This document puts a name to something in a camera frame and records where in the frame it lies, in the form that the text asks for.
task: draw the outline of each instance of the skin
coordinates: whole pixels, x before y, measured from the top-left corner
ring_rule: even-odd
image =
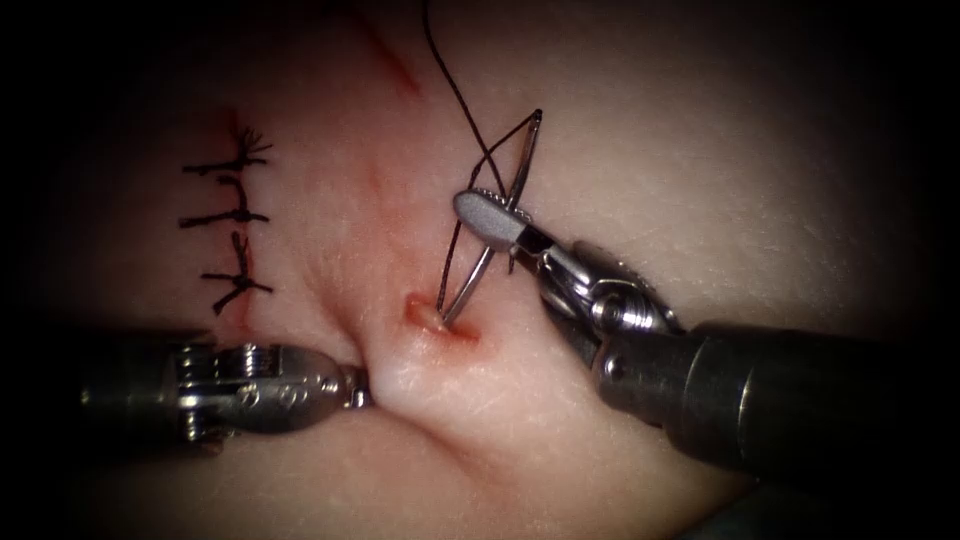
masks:
[[[49,203],[69,229],[38,235],[21,283],[28,305],[76,318],[323,351],[369,370],[377,408],[245,435],[213,461],[83,476],[72,504],[87,526],[666,538],[734,500],[749,479],[599,401],[533,278],[507,276],[503,257],[454,334],[431,331],[449,201],[480,151],[419,4],[376,4],[241,13],[165,44],[73,147]],[[521,202],[539,225],[622,256],[688,327],[878,337],[925,305],[925,224],[910,171],[892,166],[906,150],[862,88],[742,21],[620,4],[431,10],[488,145],[544,110]],[[270,222],[180,230],[178,218],[236,207],[216,173],[180,171],[232,159],[231,123],[274,145],[241,175]],[[495,155],[508,182],[521,143]],[[238,271],[234,230],[249,237],[251,276],[275,292],[249,291],[216,317],[231,286],[199,275]],[[481,247],[461,237],[451,287]]]

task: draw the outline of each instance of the black suture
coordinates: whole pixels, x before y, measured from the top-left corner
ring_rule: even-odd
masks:
[[[237,254],[237,266],[240,268],[240,273],[236,275],[200,274],[201,279],[229,281],[233,284],[233,290],[213,304],[213,312],[217,315],[220,315],[220,313],[223,311],[223,308],[226,307],[226,305],[229,304],[234,298],[237,298],[249,289],[260,289],[261,291],[266,291],[268,293],[273,292],[273,287],[261,285],[249,276],[249,265],[247,264],[247,248],[249,247],[248,239],[244,239],[243,243],[241,244],[240,233],[237,231],[230,233],[230,239],[233,241],[233,250]]]
[[[262,152],[269,148],[273,148],[272,144],[264,144],[257,146],[260,143],[260,139],[263,138],[263,135],[253,131],[251,128],[246,127],[243,129],[243,133],[240,133],[236,130],[232,132],[234,139],[237,142],[237,157],[232,161],[225,161],[223,163],[213,163],[210,165],[184,165],[183,172],[185,173],[197,173],[200,176],[204,176],[211,171],[233,171],[240,172],[244,167],[249,165],[266,165],[267,160],[263,158],[251,157],[252,154],[257,152]]]
[[[221,175],[217,178],[217,182],[222,186],[233,186],[234,189],[236,189],[237,199],[239,200],[238,207],[228,212],[222,212],[220,214],[214,214],[211,216],[180,218],[179,224],[181,229],[189,229],[190,227],[196,227],[198,225],[208,225],[215,221],[224,219],[232,219],[238,223],[247,223],[250,221],[270,221],[270,218],[267,216],[255,214],[250,211],[247,206],[247,193],[244,191],[243,184],[240,182],[240,180],[232,176]]]
[[[500,147],[503,143],[510,140],[510,137],[516,135],[523,126],[530,123],[530,120],[533,119],[533,115],[536,112],[530,113],[530,116],[524,118],[519,124],[516,125],[509,133],[504,135],[499,141],[497,141],[493,146],[490,147],[490,152],[494,152],[497,148]],[[483,168],[483,164],[486,163],[486,157],[480,158],[480,161],[473,167],[473,171],[470,172],[470,182],[467,183],[467,189],[473,188],[474,184],[477,183],[477,176],[480,174],[480,170]],[[443,262],[443,274],[440,276],[440,292],[437,294],[437,311],[443,311],[443,302],[446,300],[447,296],[447,282],[450,280],[450,267],[453,265],[453,252],[457,247],[457,239],[460,237],[460,229],[462,227],[460,220],[457,220],[457,224],[453,227],[453,237],[450,239],[450,247],[447,248],[447,257]],[[513,273],[513,265],[515,259],[513,256],[510,256],[510,262],[507,265],[507,273]]]
[[[463,94],[460,93],[460,88],[458,88],[457,83],[454,82],[453,76],[450,75],[450,71],[447,69],[447,65],[443,62],[443,58],[440,57],[440,51],[437,50],[437,44],[433,41],[433,33],[430,31],[429,9],[430,0],[423,0],[423,32],[427,38],[427,45],[430,47],[430,52],[433,53],[433,58],[437,61],[437,65],[440,66],[440,71],[443,72],[444,78],[447,79],[447,83],[453,90],[454,95],[457,96],[457,101],[460,103],[460,108],[463,110],[463,115],[467,117],[467,123],[470,124],[470,130],[473,131],[473,136],[475,139],[477,139],[477,144],[480,145],[480,150],[483,151],[483,159],[490,164],[490,170],[493,172],[493,178],[497,181],[497,189],[500,190],[500,195],[506,197],[507,190],[503,187],[503,180],[500,179],[500,170],[497,168],[497,164],[493,161],[493,157],[490,155],[490,150],[487,148],[486,143],[483,142],[483,137],[480,135],[480,130],[477,128],[477,123],[473,121],[473,116],[470,114],[470,109],[467,108],[467,102],[464,101]]]
[[[467,123],[470,124],[470,130],[473,131],[473,136],[477,140],[477,144],[480,145],[480,150],[483,152],[483,157],[480,159],[480,162],[473,168],[473,172],[470,175],[470,182],[467,184],[467,189],[472,189],[474,184],[477,181],[477,176],[480,174],[480,169],[483,167],[483,163],[490,164],[490,171],[493,173],[493,178],[497,182],[497,189],[500,190],[500,195],[502,197],[507,196],[507,190],[503,186],[503,180],[500,178],[500,170],[497,168],[496,162],[493,160],[491,153],[497,149],[498,146],[503,144],[504,141],[512,137],[520,128],[525,126],[527,122],[533,117],[533,113],[528,116],[523,122],[513,128],[505,137],[497,141],[496,144],[491,148],[487,148],[486,144],[483,142],[483,137],[480,135],[480,130],[477,128],[476,122],[473,121],[473,116],[470,114],[470,109],[467,107],[467,102],[463,99],[463,94],[460,93],[460,88],[457,87],[457,83],[453,80],[453,76],[450,75],[450,71],[447,69],[446,63],[444,63],[443,58],[440,56],[440,51],[437,49],[437,44],[433,40],[433,33],[430,30],[430,0],[423,0],[422,5],[422,17],[423,17],[423,32],[427,38],[427,45],[430,47],[430,52],[433,54],[434,60],[436,60],[437,65],[440,67],[440,71],[443,73],[444,78],[447,80],[447,83],[450,85],[450,88],[453,90],[454,95],[457,97],[457,102],[460,104],[460,108],[463,110],[464,116],[467,118]],[[460,238],[460,229],[462,224],[460,220],[457,220],[457,224],[453,228],[453,237],[450,239],[450,247],[447,249],[447,256],[443,263],[443,273],[440,277],[440,290],[437,293],[437,311],[443,311],[443,301],[446,299],[447,295],[447,282],[450,279],[450,267],[453,264],[453,252],[457,247],[457,239]],[[514,258],[510,257],[510,262],[508,264],[507,273],[513,273],[514,267]]]

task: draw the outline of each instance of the blood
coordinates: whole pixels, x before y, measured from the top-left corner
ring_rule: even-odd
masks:
[[[403,316],[408,324],[422,328],[429,334],[449,340],[451,343],[480,341],[480,333],[475,328],[463,324],[454,324],[453,328],[444,326],[443,317],[437,312],[433,300],[425,294],[408,294]]]
[[[400,57],[397,56],[397,53],[383,41],[383,38],[377,33],[376,28],[370,24],[370,21],[353,8],[344,9],[344,15],[353,22],[357,30],[366,38],[367,42],[373,48],[374,55],[383,63],[387,71],[390,72],[391,79],[397,88],[405,94],[412,95],[416,98],[421,97],[420,84],[417,83],[413,75],[410,74],[410,71],[406,68],[403,61],[400,60]]]

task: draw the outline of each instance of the curved needle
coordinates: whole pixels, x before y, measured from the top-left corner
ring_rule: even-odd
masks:
[[[516,210],[520,195],[523,194],[523,188],[527,183],[527,175],[530,173],[530,162],[533,161],[533,151],[537,146],[537,135],[540,133],[540,121],[542,119],[543,111],[540,109],[534,111],[533,116],[530,118],[530,125],[527,128],[527,138],[523,145],[523,156],[520,160],[520,167],[517,168],[516,179],[513,181],[513,185],[510,186],[510,193],[507,195],[507,210]],[[480,278],[483,277],[483,273],[486,272],[487,267],[490,266],[490,261],[493,260],[493,254],[494,251],[489,246],[483,249],[483,253],[480,254],[477,264],[473,266],[473,271],[467,276],[467,280],[463,283],[463,286],[460,287],[457,296],[454,297],[453,302],[450,303],[450,306],[443,313],[443,324],[447,328],[453,324],[454,319],[463,311],[467,300],[470,299],[473,291],[480,283]]]

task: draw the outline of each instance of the knotted suture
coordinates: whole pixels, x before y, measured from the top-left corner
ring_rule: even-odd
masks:
[[[233,231],[230,233],[230,238],[233,240],[233,250],[237,255],[237,266],[240,268],[239,274],[201,274],[201,279],[214,279],[221,281],[229,281],[233,284],[233,290],[227,293],[223,298],[217,300],[213,304],[213,312],[219,315],[223,308],[230,303],[231,300],[240,296],[249,289],[260,289],[268,293],[273,292],[273,287],[267,287],[266,285],[261,285],[253,280],[250,277],[249,264],[247,263],[247,249],[249,248],[248,239],[244,238],[243,242],[240,242],[240,233]]]
[[[267,160],[254,157],[254,154],[273,148],[272,144],[260,144],[263,138],[262,133],[257,133],[253,129],[246,127],[243,131],[232,130],[231,133],[237,143],[237,157],[231,161],[222,163],[211,163],[208,165],[184,165],[183,172],[196,173],[204,176],[211,171],[232,171],[240,172],[244,167],[250,165],[266,165]]]
[[[235,173],[235,175],[218,175],[217,183],[221,186],[228,186],[234,189],[237,194],[237,207],[232,210],[210,214],[208,216],[180,218],[178,220],[178,225],[181,229],[209,225],[218,221],[233,221],[239,224],[245,224],[251,221],[262,221],[264,223],[268,223],[270,221],[270,218],[267,216],[250,211],[247,201],[247,192],[244,189],[243,182],[240,179],[240,173],[246,167],[251,165],[266,165],[267,160],[257,157],[256,154],[272,148],[273,145],[261,144],[263,135],[257,133],[249,127],[246,127],[243,130],[232,129],[231,135],[233,136],[237,145],[237,154],[234,159],[230,161],[204,165],[185,165],[182,170],[184,173],[197,174],[199,176],[205,176],[207,173],[213,171]],[[244,238],[243,241],[241,241],[240,233],[238,231],[231,232],[230,238],[233,242],[233,250],[236,254],[239,273],[204,273],[200,275],[201,279],[229,281],[231,284],[233,284],[233,290],[213,304],[213,312],[218,316],[223,312],[223,309],[227,306],[227,304],[250,289],[258,289],[268,293],[273,292],[272,287],[257,283],[250,276],[249,238]]]

